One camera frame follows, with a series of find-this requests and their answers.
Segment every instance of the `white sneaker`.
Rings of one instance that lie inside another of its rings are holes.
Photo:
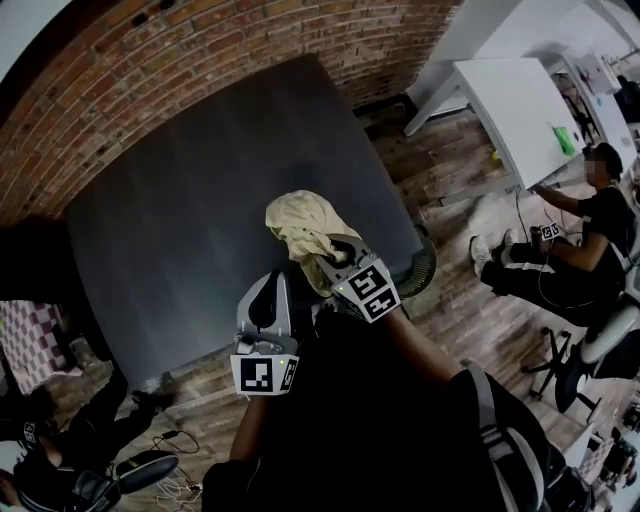
[[[511,259],[511,246],[513,244],[518,243],[518,230],[517,229],[507,229],[502,238],[503,249],[500,253],[500,262],[503,267],[509,267],[514,265],[515,262]]]
[[[485,263],[491,261],[491,253],[487,242],[482,236],[474,236],[469,243],[469,255],[473,261],[473,271],[480,277]]]

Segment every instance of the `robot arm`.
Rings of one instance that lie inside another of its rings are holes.
[[[298,342],[291,336],[289,287],[274,270],[260,278],[238,304],[236,354],[231,369],[236,392],[289,392],[298,365]]]
[[[347,259],[315,256],[332,283],[333,294],[371,323],[400,305],[391,274],[359,238],[330,235]],[[274,270],[260,278],[238,304],[236,353],[231,368],[236,392],[282,395],[289,392],[298,365],[298,341],[292,337],[286,276]]]

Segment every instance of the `pink checkered cloth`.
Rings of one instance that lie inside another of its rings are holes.
[[[604,461],[607,460],[611,448],[613,448],[614,441],[612,438],[604,441],[595,452],[587,455],[578,468],[578,473],[582,479],[591,485],[596,481],[596,478],[600,475],[602,468],[604,467]]]
[[[0,301],[0,343],[22,394],[28,395],[54,375],[81,375],[64,370],[65,357],[53,335],[58,322],[50,304]]]

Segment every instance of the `crumpled cloth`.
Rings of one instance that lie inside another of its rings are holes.
[[[267,206],[265,223],[276,238],[287,244],[289,259],[300,263],[309,284],[322,297],[331,296],[331,281],[313,259],[314,254],[344,261],[347,254],[337,251],[327,235],[360,238],[347,226],[324,197],[298,190],[273,200]]]

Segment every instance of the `brick wall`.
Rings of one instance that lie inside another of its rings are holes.
[[[352,106],[403,92],[460,3],[120,0],[42,70],[0,129],[0,224],[59,215],[178,112],[302,53],[318,55]]]

